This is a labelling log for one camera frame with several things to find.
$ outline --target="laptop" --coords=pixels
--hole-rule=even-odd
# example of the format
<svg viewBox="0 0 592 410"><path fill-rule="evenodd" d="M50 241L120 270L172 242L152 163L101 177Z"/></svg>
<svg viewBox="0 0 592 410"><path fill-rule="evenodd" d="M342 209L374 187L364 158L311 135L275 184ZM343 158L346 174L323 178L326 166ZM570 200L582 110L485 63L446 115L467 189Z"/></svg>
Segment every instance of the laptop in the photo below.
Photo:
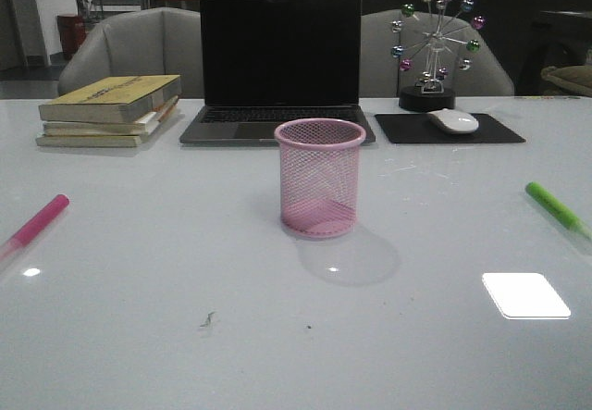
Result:
<svg viewBox="0 0 592 410"><path fill-rule="evenodd" d="M376 137L359 102L361 0L201 0L204 107L181 143L274 143L296 118L343 118Z"/></svg>

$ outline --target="chair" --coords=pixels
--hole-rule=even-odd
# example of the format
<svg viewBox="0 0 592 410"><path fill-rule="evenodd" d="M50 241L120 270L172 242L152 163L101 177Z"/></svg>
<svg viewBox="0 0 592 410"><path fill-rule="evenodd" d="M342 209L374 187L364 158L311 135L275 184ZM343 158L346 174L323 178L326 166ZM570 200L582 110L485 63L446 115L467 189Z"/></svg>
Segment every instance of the chair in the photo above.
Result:
<svg viewBox="0 0 592 410"><path fill-rule="evenodd" d="M154 74L180 74L182 97L204 97L199 12L159 7L104 19L62 71L57 91L104 77Z"/></svg>
<svg viewBox="0 0 592 410"><path fill-rule="evenodd" d="M402 19L404 22L400 34L395 34L391 30L390 23L394 19ZM410 18L404 18L399 9L362 16L361 97L393 97L400 88L415 84L417 76L424 70L426 50L413 58L414 68L403 72L399 70L399 60L390 55L390 49L398 44L398 35L403 46L409 47L421 42L424 38L422 32L431 31L429 26L430 15L421 12L415 12ZM469 25L466 21L454 19L445 31L455 31L467 26ZM512 80L477 31L469 26L468 29L458 31L453 38L465 42L478 40L481 48L478 52L471 53L463 44L448 43L452 53L445 51L440 54L444 66L450 72L444 80L445 87L452 89L458 96L514 94ZM473 60L471 68L467 71L458 70L457 63L463 57Z"/></svg>

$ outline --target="stack of books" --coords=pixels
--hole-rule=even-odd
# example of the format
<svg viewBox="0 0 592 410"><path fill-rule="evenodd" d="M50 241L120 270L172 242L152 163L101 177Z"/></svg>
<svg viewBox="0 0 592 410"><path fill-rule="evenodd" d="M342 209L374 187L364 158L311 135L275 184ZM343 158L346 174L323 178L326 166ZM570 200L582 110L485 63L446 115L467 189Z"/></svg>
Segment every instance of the stack of books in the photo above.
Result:
<svg viewBox="0 0 592 410"><path fill-rule="evenodd" d="M39 106L39 146L134 147L167 120L180 75L107 77Z"/></svg>

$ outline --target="pen holder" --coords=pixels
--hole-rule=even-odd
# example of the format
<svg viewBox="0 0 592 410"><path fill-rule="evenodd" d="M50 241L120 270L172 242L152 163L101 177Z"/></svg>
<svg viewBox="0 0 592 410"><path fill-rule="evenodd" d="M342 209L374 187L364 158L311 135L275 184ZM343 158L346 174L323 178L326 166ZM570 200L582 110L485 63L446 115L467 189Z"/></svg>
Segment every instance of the pen holder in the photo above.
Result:
<svg viewBox="0 0 592 410"><path fill-rule="evenodd" d="M276 128L284 225L311 238L339 236L353 227L365 135L361 126L332 118L304 118Z"/></svg>

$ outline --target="mouse pad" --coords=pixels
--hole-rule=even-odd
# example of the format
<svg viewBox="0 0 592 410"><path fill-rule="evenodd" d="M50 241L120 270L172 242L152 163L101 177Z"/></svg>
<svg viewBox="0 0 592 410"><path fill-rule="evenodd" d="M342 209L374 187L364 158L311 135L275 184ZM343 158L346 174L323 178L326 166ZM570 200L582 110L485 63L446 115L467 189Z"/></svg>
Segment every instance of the mouse pad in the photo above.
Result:
<svg viewBox="0 0 592 410"><path fill-rule="evenodd" d="M523 143L520 135L488 114L472 114L479 129L470 134L448 134L427 114L376 114L376 121L391 143Z"/></svg>

